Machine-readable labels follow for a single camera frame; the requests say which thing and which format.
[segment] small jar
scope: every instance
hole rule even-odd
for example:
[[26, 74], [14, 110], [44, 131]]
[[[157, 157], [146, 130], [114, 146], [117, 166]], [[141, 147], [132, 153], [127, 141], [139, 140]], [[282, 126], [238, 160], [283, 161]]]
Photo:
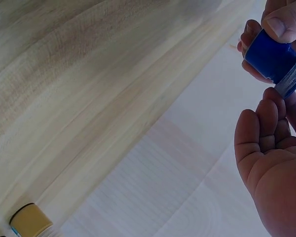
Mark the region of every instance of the small jar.
[[10, 219], [10, 226], [18, 237], [61, 237], [53, 223], [34, 203], [21, 207]]
[[261, 30], [244, 58], [275, 84], [274, 88], [283, 98], [296, 90], [296, 52], [290, 43], [278, 43]]

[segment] hand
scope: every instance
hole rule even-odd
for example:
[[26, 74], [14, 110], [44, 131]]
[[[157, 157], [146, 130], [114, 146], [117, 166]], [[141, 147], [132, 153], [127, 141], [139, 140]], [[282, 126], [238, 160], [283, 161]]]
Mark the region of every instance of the hand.
[[273, 88], [256, 112], [242, 112], [235, 132], [241, 178], [274, 237], [296, 237], [296, 94], [286, 101]]
[[[262, 16], [262, 26], [274, 40], [292, 43], [296, 51], [296, 0], [268, 0]], [[246, 29], [238, 44], [238, 50], [243, 55], [261, 29], [262, 27], [257, 21], [249, 20], [247, 22]], [[242, 66], [258, 80], [272, 83], [247, 62], [243, 61]]]

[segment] blue bottle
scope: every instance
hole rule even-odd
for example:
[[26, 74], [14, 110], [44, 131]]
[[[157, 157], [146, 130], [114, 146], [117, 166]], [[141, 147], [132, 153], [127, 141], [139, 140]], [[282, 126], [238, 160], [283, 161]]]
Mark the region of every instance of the blue bottle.
[[290, 43], [278, 43], [261, 30], [248, 48], [245, 60], [274, 82], [283, 98], [296, 90], [296, 52]]

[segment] wood grain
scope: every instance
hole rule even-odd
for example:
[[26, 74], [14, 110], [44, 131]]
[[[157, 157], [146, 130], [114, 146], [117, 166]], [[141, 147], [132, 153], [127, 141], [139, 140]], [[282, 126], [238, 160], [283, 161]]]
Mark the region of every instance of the wood grain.
[[0, 224], [57, 224], [237, 29], [252, 0], [0, 1]]

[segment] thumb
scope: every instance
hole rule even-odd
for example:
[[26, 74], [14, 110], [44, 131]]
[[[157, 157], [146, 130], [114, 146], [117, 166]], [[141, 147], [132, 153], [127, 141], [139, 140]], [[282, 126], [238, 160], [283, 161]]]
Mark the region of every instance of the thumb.
[[296, 1], [267, 15], [262, 26], [265, 31], [280, 43], [296, 40]]

